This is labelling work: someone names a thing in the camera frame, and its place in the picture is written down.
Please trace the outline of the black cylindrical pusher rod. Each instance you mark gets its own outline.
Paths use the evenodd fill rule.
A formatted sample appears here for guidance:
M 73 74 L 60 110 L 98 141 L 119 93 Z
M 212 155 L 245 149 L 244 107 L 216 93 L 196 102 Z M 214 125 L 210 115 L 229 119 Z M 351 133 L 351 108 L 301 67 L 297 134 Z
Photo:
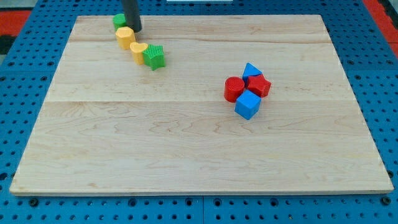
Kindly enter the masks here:
M 138 0 L 121 0 L 126 24 L 134 32 L 142 30 Z

